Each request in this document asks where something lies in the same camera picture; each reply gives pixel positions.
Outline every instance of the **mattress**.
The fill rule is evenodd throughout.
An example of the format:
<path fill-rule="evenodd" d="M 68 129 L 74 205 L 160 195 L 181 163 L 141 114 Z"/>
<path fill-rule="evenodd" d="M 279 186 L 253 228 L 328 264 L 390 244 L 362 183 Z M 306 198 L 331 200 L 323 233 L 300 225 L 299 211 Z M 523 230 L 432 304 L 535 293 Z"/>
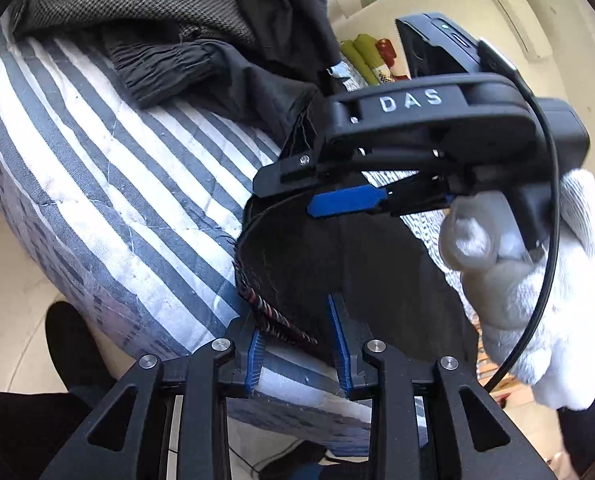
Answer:
<path fill-rule="evenodd" d="M 14 43 L 0 21 L 0 210 L 26 251 L 135 358 L 171 359 L 225 333 L 238 297 L 233 243 L 252 179 L 280 150 L 262 131 L 180 99 L 141 110 L 85 36 Z M 370 175 L 375 184 L 401 175 Z M 431 212 L 403 218 L 443 266 Z M 420 400 L 418 427 L 425 442 Z M 269 341 L 251 399 L 228 415 L 365 456 L 370 402 L 332 368 Z"/>

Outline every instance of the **gloved hand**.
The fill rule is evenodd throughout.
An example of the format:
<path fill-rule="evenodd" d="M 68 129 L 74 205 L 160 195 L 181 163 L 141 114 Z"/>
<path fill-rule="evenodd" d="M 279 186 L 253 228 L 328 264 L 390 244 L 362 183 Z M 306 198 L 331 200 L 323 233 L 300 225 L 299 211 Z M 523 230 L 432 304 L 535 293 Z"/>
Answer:
<path fill-rule="evenodd" d="M 551 296 L 511 373 L 532 386 L 540 404 L 584 410 L 595 398 L 595 180 L 588 171 L 562 178 L 561 215 Z M 439 250 L 447 266 L 461 271 L 484 349 L 501 364 L 533 313 L 547 254 L 537 264 L 530 261 L 499 192 L 456 199 L 442 224 Z"/>

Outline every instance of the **rolled fabric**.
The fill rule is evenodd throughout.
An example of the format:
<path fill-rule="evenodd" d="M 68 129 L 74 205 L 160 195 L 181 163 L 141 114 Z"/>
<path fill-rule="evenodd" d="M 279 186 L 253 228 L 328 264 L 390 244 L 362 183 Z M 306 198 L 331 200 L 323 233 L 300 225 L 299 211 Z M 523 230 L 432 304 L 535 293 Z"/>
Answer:
<path fill-rule="evenodd" d="M 346 40 L 342 41 L 340 45 L 340 50 L 346 56 L 346 58 L 353 63 L 353 66 L 356 70 L 361 74 L 361 76 L 365 79 L 367 83 L 371 86 L 379 85 L 379 81 L 373 71 L 370 69 L 370 66 L 367 65 L 367 62 L 364 61 L 364 58 L 355 48 L 353 41 Z"/>
<path fill-rule="evenodd" d="M 375 44 L 377 40 L 368 34 L 358 34 L 353 44 L 356 50 L 364 58 L 364 61 L 369 65 L 369 68 L 377 77 L 380 84 L 392 83 L 394 81 L 391 76 L 391 71 L 388 69 L 384 59 L 380 56 Z"/>
<path fill-rule="evenodd" d="M 407 74 L 408 70 L 406 69 L 406 62 L 402 60 L 402 58 L 397 56 L 395 52 L 395 48 L 393 47 L 393 43 L 388 38 L 382 38 L 381 40 L 377 40 L 375 43 L 375 47 L 377 51 L 384 59 L 386 66 L 391 71 L 391 75 L 393 79 L 396 81 L 402 79 L 408 79 L 409 76 Z"/>

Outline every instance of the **silver bolt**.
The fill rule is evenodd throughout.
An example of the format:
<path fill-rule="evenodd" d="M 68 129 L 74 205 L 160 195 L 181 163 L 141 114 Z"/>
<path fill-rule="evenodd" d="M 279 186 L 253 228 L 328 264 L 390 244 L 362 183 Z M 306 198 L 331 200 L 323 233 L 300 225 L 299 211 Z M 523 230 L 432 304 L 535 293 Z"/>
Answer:
<path fill-rule="evenodd" d="M 211 348 L 218 352 L 223 352 L 225 350 L 228 350 L 229 346 L 231 346 L 231 341 L 229 341 L 225 337 L 213 339 L 213 343 L 211 343 Z"/>
<path fill-rule="evenodd" d="M 455 370 L 457 368 L 457 359 L 447 355 L 439 360 L 439 364 L 442 365 L 442 368 L 446 368 L 447 370 Z"/>
<path fill-rule="evenodd" d="M 370 351 L 375 352 L 376 354 L 379 354 L 380 352 L 383 352 L 386 350 L 386 343 L 384 341 L 380 341 L 379 339 L 372 339 L 371 341 L 369 341 L 367 343 L 367 348 Z"/>
<path fill-rule="evenodd" d="M 158 358 L 155 355 L 146 354 L 140 358 L 139 363 L 141 368 L 148 370 L 158 364 Z"/>

